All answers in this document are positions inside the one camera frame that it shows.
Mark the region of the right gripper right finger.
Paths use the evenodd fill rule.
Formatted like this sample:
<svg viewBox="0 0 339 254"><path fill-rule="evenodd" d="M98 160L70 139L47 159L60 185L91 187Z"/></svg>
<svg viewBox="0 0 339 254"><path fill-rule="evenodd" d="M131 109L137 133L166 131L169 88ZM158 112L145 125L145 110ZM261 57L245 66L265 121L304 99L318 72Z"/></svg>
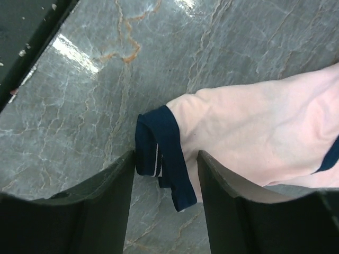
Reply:
<svg viewBox="0 0 339 254"><path fill-rule="evenodd" d="M292 198L197 158L212 253L338 253L338 192Z"/></svg>

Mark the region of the pink underwear navy trim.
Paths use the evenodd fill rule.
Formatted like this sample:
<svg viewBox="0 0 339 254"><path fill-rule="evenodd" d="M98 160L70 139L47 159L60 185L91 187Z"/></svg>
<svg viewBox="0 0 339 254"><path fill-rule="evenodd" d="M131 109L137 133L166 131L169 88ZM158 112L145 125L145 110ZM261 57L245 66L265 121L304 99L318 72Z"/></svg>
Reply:
<svg viewBox="0 0 339 254"><path fill-rule="evenodd" d="M338 187L338 64L281 80L204 88L140 114L136 171L177 211L202 201L204 150L259 186Z"/></svg>

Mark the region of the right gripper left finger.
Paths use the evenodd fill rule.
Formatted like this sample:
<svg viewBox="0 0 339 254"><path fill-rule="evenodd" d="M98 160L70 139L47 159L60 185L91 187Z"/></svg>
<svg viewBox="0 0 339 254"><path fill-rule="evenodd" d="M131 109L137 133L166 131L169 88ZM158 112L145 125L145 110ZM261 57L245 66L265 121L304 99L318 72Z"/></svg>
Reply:
<svg viewBox="0 0 339 254"><path fill-rule="evenodd" d="M135 154L48 199L1 193L1 253L122 253Z"/></svg>

